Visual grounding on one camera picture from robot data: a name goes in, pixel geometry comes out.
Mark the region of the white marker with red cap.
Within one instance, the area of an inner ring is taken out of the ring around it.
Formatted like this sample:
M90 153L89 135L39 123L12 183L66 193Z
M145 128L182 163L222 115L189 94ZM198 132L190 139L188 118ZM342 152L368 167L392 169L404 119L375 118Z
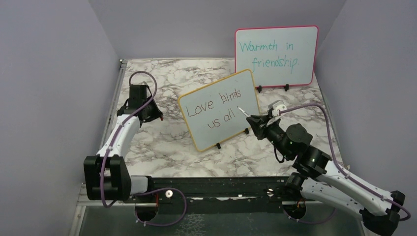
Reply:
M239 106L237 106L237 108L243 113L243 115L245 115L246 117L250 117L250 115L244 111L242 108L240 108Z

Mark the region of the yellow framed whiteboard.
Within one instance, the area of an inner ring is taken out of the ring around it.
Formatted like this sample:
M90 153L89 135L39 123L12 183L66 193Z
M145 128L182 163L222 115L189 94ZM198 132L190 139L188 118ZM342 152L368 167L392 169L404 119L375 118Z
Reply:
M205 151L250 127L239 106L249 115L260 108L252 71L245 69L188 92L178 98L193 145Z

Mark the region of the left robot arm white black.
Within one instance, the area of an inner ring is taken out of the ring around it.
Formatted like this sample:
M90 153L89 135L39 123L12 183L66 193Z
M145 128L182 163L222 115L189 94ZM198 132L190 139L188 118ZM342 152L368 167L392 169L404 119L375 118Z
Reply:
M155 189L149 177L129 174L125 158L133 137L143 123L163 120L163 113L146 83L129 86L129 98L117 111L116 125L96 155L84 160L89 200L126 201L136 196L143 202L153 199Z

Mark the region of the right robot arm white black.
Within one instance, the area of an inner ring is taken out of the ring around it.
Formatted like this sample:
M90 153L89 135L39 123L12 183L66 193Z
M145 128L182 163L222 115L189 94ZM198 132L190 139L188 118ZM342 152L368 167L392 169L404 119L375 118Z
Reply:
M302 196L351 213L364 226L380 236L390 236L397 229L405 195L376 187L343 168L330 155L311 145L312 135L299 123L286 130L280 119L247 116L258 140L267 139L284 160L292 160L296 172L284 186L290 200Z

